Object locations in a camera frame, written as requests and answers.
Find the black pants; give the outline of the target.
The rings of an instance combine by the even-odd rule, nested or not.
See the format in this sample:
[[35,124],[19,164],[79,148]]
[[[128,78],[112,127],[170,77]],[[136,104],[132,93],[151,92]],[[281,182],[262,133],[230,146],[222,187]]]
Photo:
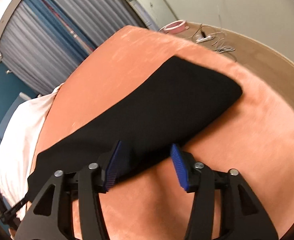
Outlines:
[[127,147],[116,182],[156,165],[172,145],[184,146],[242,96],[219,72],[173,56],[121,101],[41,152],[28,177],[32,202],[55,171],[73,173],[95,163],[117,141]]

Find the orange velvet bed cover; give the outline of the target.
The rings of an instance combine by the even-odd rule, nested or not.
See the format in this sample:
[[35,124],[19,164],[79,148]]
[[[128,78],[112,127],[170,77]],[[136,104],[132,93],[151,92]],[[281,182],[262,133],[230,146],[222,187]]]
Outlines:
[[112,239],[181,239],[191,194],[169,159],[176,144],[209,167],[237,168],[279,237],[294,224],[294,110],[246,68],[189,41],[127,26],[59,89],[30,183],[78,170],[116,141],[129,166],[102,197]]

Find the white pillow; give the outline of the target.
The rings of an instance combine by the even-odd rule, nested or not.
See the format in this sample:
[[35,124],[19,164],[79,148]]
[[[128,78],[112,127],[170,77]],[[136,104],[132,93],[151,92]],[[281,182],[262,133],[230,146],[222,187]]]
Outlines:
[[61,87],[14,110],[0,143],[0,192],[13,207],[28,191],[28,177],[44,121]]

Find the white power strip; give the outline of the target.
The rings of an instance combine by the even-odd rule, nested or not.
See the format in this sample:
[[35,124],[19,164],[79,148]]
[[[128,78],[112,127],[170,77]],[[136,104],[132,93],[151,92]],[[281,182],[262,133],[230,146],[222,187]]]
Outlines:
[[200,37],[196,40],[196,43],[202,43],[202,42],[207,42],[213,40],[215,37],[212,35],[208,35],[206,37]]

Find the grey blue curtains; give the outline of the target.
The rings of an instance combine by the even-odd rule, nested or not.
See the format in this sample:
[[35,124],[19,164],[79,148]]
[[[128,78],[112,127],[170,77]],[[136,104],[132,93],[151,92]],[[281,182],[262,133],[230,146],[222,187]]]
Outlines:
[[48,94],[127,25],[144,27],[126,0],[22,0],[0,39],[2,61]]

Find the pink round basin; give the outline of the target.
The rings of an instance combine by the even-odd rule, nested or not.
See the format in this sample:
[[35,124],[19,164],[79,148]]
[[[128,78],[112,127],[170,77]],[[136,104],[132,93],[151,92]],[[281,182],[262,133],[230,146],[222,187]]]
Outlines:
[[185,20],[177,20],[174,22],[171,22],[161,29],[159,29],[160,32],[165,33],[165,34],[179,34],[185,30],[189,29],[189,25]]

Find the standing mirror gold frame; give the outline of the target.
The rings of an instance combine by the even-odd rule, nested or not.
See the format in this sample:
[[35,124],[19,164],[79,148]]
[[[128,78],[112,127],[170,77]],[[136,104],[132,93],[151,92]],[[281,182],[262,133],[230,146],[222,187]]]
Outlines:
[[165,25],[178,20],[173,9],[166,0],[126,0],[152,30],[159,30]]

